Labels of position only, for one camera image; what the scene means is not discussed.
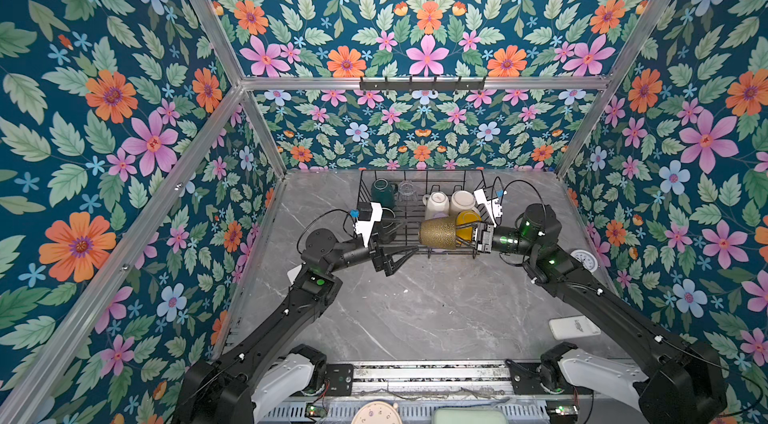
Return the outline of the yellow plastic mug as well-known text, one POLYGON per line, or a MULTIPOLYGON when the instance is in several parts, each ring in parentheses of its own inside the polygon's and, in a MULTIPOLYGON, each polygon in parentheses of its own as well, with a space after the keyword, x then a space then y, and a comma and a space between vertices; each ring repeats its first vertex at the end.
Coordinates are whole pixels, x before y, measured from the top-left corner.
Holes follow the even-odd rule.
POLYGON ((456 237, 462 241, 471 242, 474 236, 474 229, 481 222, 482 217, 474 210, 460 212, 456 216, 456 237))

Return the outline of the black mug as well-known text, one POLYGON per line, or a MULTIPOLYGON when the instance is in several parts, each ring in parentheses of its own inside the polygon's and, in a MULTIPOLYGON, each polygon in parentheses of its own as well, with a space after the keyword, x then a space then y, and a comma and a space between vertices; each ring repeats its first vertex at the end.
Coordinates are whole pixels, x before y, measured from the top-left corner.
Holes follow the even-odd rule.
POLYGON ((378 241, 381 244, 392 243, 397 237, 399 227, 396 213, 392 209, 383 208, 381 220, 375 225, 378 241))

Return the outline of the olive tinted glass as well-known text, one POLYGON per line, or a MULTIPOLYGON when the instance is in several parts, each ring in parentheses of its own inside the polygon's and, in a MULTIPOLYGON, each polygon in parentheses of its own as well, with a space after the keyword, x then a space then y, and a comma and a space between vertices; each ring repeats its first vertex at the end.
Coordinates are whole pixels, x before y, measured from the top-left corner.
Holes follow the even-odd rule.
POLYGON ((419 242, 431 249, 456 249, 459 246, 456 220, 448 216, 423 221, 419 228, 419 242))

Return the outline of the white mug red interior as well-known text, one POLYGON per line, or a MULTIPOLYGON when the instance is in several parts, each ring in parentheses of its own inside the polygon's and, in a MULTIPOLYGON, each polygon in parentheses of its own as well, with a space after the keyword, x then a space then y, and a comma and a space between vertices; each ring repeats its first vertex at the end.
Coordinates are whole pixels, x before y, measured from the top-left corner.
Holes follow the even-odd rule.
POLYGON ((465 211, 478 211, 475 197, 466 190, 455 191, 450 198, 450 214, 459 215, 465 211))

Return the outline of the cream white octagonal mug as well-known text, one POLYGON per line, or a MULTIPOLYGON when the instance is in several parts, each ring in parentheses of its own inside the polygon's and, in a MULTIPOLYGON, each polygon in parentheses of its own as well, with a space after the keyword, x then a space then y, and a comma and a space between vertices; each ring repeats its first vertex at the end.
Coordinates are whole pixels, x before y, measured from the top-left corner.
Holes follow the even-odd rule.
POLYGON ((425 194, 422 198, 425 206, 425 219, 447 217, 450 214, 450 198, 441 191, 425 194))

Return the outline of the green mug white interior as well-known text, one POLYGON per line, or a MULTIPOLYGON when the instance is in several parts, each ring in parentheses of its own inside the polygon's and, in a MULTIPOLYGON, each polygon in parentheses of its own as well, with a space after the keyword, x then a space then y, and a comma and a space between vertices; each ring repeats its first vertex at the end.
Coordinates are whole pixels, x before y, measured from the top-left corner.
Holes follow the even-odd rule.
POLYGON ((376 179, 371 187, 371 201, 378 203, 382 208, 394 209, 396 207, 396 194, 398 186, 387 179, 376 179))

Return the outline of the clear glass cup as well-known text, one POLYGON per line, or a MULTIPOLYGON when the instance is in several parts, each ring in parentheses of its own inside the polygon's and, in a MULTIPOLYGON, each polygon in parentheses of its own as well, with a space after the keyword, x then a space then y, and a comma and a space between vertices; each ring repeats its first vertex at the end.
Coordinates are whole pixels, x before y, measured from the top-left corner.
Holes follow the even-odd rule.
POLYGON ((417 200, 415 184, 410 180, 401 181, 398 184, 397 198, 402 206, 407 206, 415 202, 417 200))

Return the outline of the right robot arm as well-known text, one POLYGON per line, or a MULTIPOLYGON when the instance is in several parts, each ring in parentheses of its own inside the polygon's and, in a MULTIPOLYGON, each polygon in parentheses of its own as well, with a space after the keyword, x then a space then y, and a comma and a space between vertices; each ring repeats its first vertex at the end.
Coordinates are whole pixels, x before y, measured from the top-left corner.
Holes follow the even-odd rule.
POLYGON ((456 240, 476 252, 513 255, 532 282, 562 300, 632 359, 622 370, 606 359, 559 344, 541 356, 539 379, 551 392, 584 387, 637 409, 649 423, 709 423, 727 407, 715 350, 689 343, 607 290, 559 244, 562 224, 551 206, 529 205, 514 226, 456 220, 456 240))

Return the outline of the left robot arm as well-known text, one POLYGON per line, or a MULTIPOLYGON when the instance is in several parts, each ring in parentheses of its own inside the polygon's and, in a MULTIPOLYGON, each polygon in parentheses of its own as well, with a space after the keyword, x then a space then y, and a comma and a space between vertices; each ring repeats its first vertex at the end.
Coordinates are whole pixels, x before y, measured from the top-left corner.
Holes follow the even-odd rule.
POLYGON ((325 357, 307 346, 281 352, 335 301, 343 282, 334 272, 370 262, 396 273, 416 246, 381 246, 375 236, 340 241, 328 229, 306 239, 302 264, 284 300, 250 335, 218 359, 185 374, 172 423, 257 423, 292 394, 319 388, 325 357))

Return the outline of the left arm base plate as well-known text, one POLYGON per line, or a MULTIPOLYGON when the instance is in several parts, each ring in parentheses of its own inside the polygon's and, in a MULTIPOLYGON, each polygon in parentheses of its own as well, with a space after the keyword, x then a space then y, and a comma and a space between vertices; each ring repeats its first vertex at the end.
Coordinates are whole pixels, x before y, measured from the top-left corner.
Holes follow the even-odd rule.
POLYGON ((300 391, 305 397, 347 397, 352 395, 355 367, 352 364, 326 364, 315 370, 309 384, 300 391))

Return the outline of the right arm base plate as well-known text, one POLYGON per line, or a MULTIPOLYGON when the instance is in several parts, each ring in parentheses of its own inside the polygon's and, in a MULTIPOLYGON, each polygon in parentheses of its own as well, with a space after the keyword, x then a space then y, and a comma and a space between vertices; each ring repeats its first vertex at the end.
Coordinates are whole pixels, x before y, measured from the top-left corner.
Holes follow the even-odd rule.
POLYGON ((556 371, 551 363, 540 361, 522 362, 505 359, 504 364, 510 375, 510 383, 518 395, 548 394, 591 395, 593 391, 586 387, 574 387, 566 382, 563 374, 556 371))

